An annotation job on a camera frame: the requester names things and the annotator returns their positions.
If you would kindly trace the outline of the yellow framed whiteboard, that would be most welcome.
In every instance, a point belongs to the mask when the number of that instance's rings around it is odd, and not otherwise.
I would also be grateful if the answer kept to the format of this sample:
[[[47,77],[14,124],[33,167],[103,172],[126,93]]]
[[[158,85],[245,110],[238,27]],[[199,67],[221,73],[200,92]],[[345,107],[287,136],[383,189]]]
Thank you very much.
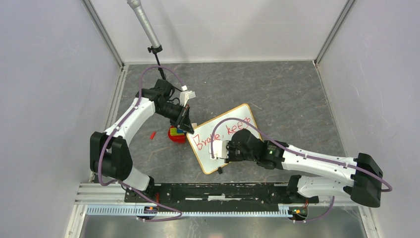
[[[215,131],[215,135],[211,133],[214,127],[223,119],[238,118],[246,121],[229,120],[222,123]],[[261,135],[251,128],[249,125],[256,127],[256,122],[248,104],[241,104],[215,118],[202,123],[194,128],[194,133],[187,134],[187,139],[193,149],[195,156],[200,164],[204,174],[209,175],[216,172],[219,167],[226,164],[222,159],[212,159],[210,154],[210,141],[214,140],[230,140],[234,133],[241,129],[249,130],[255,137],[261,139]]]

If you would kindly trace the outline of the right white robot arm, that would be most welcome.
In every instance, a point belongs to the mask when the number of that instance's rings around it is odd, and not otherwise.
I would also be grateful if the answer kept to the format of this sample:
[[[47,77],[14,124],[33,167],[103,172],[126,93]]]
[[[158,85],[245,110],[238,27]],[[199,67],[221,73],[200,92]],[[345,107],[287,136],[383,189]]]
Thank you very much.
[[[306,151],[293,145],[261,139],[242,129],[228,141],[214,145],[225,162],[252,161],[267,170],[309,173],[292,176],[286,196],[292,202],[319,196],[347,196],[353,202],[378,208],[381,204],[383,171],[369,154],[337,157]]]

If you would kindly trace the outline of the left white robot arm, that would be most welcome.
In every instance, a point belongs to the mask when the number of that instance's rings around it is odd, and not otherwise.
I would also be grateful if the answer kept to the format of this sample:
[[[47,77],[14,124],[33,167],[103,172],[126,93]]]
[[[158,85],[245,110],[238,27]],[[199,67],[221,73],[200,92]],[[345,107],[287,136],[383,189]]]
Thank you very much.
[[[115,179],[137,189],[137,196],[150,202],[156,195],[153,179],[134,168],[129,144],[144,122],[154,114],[167,119],[171,126],[183,132],[194,133],[189,118],[188,100],[194,91],[182,86],[178,103],[171,99],[175,87],[166,80],[157,80],[150,89],[141,89],[123,116],[104,132],[90,137],[90,169],[92,172]]]

